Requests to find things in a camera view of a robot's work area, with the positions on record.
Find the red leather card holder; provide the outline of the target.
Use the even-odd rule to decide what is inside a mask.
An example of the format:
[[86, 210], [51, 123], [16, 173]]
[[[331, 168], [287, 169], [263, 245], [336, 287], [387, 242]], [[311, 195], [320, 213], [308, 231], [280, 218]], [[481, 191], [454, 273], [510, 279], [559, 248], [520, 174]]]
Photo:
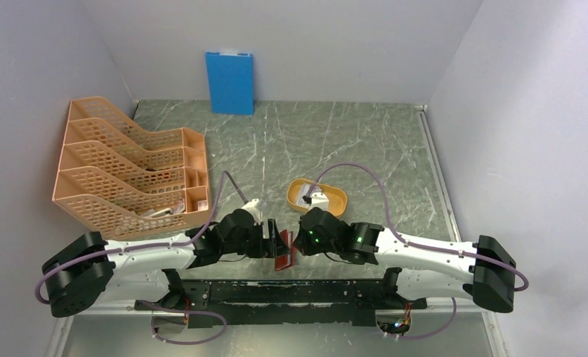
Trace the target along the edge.
[[282, 230], [279, 237], [280, 241], [277, 246], [278, 255], [275, 258], [274, 269], [276, 271], [284, 271], [295, 265], [294, 234], [292, 231]]

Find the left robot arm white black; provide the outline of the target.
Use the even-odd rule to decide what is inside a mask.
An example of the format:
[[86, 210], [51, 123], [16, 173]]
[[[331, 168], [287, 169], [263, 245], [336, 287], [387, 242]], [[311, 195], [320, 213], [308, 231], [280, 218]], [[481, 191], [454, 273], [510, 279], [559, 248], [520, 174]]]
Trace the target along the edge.
[[35, 294], [55, 318], [120, 300], [145, 300], [175, 309], [185, 297], [181, 270], [215, 264], [227, 254], [269, 259], [289, 253], [275, 220], [261, 222], [247, 209], [234, 210], [219, 222], [142, 242], [105, 240], [93, 231], [42, 265]]

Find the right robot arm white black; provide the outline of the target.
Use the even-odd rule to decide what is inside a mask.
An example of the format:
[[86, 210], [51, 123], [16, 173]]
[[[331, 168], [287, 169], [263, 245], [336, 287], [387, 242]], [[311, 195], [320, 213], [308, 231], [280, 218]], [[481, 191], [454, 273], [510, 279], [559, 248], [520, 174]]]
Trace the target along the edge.
[[314, 208], [301, 216], [293, 242], [303, 255], [336, 254], [355, 265], [384, 265], [400, 271], [380, 288], [390, 308], [422, 298], [462, 298], [498, 313], [514, 309], [516, 262], [499, 241], [444, 242], [394, 234], [368, 222], [348, 224]]

